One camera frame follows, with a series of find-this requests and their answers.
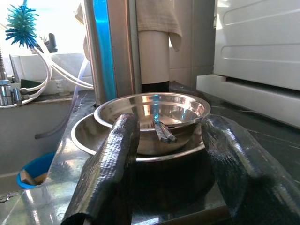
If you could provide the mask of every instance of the blue bucket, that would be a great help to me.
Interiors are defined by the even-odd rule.
[[[32,160],[30,163],[25,165],[22,170],[26,170],[29,175],[33,178],[48,172],[51,162],[54,158],[55,152],[48,153],[39,158]],[[21,181],[20,173],[17,175],[17,184],[22,188],[34,188],[36,185],[26,184]]]

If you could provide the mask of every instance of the black countertop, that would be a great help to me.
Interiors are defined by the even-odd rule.
[[[300,130],[243,109],[217,97],[171,83],[171,91],[199,96],[211,113],[228,117],[250,131],[292,175],[300,188]],[[4,224],[59,224],[81,168],[89,155],[70,139],[74,124],[92,113],[94,94],[80,92],[46,182],[25,190]],[[205,150],[169,162],[137,165],[133,224],[205,224],[228,217]]]

